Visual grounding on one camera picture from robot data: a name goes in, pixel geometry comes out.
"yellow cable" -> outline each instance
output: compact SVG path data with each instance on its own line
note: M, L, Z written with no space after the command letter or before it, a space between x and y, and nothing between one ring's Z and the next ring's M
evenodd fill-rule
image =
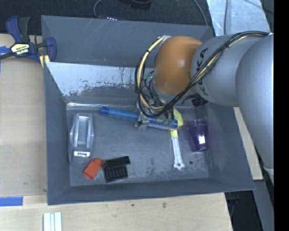
M149 55L149 53L162 41L164 40L164 37L160 37L158 40L156 40L150 47L149 49L145 52L144 56L142 57L142 60L140 62L140 65L139 65L139 69L138 69L138 73L137 73L137 86L138 88L140 88L140 84L141 84L141 73L142 73L142 69L144 67L144 64L145 64L145 61ZM152 107L150 106L146 100L144 99L143 95L140 93L140 99L141 99L141 102L146 106L148 107L149 109L154 109L154 110L160 110L162 108L164 108L164 106L160 106L160 107Z

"black carpet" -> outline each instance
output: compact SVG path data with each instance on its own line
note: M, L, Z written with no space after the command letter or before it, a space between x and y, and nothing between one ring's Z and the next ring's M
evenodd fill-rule
M98 0L0 0L0 33L6 33L5 21L13 15L30 16L28 33L41 35L41 15L94 18L93 7ZM206 0L196 0L211 26ZM261 0L271 31L274 32L274 0ZM106 0L97 7L98 15L127 20L173 24L204 25L204 20L192 0L153 0L138 4L131 0ZM259 215L252 192L232 193L230 212L234 231L261 231Z

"wooden table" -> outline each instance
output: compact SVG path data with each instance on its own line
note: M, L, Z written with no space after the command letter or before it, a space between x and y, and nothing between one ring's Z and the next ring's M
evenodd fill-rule
M10 46L13 38L9 35L0 34L0 46ZM1 74L3 78L5 74L13 69L21 70L27 64L32 64L36 71L41 72L41 68L36 63L28 59L4 60L1 62ZM45 212L62 212L62 222L64 231L81 231L81 230L198 230L198 231L231 231L231 221L223 193L204 194L196 196L183 196L173 198L133 200L133 201L113 201L98 202L74 205L56 205L48 206L44 185L45 178L45 161L44 152L39 154L39 161L30 156L30 141L36 142L44 140L44 132L41 134L40 129L44 128L44 107L41 109L40 103L31 100L29 97L35 97L36 86L40 85L39 81L30 80L30 78L40 77L37 74L27 73L24 78L19 78L15 73L15 78L4 86L0 85L0 177L10 177L9 185L0 185L8 189L0 189L2 196L9 196L13 191L24 195L23 206L18 207L0 207L0 231L35 231L42 230L42 216ZM11 115L16 108L16 95L19 90L23 90L24 86L30 83L30 88L26 88L25 96L21 103L19 115ZM29 127L26 122L21 126L15 126L15 119L21 120L28 110L38 110L38 118L36 123L39 126ZM240 111L236 109L236 116L240 131L246 130ZM20 130L22 137L15 132ZM248 160L251 171L255 180L262 179L259 162L255 157L253 145L248 134L243 133L244 145L247 150ZM10 156L6 156L6 146L11 149ZM17 163L22 156L32 159L26 165ZM30 171L32 164L39 164L40 170ZM17 182L23 181L22 177L37 179L23 182L17 185Z

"black object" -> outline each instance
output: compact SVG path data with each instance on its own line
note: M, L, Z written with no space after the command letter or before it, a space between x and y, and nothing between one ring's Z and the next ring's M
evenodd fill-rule
M107 160L103 163L102 168L106 182L121 180L128 177L126 165L130 164L128 156Z

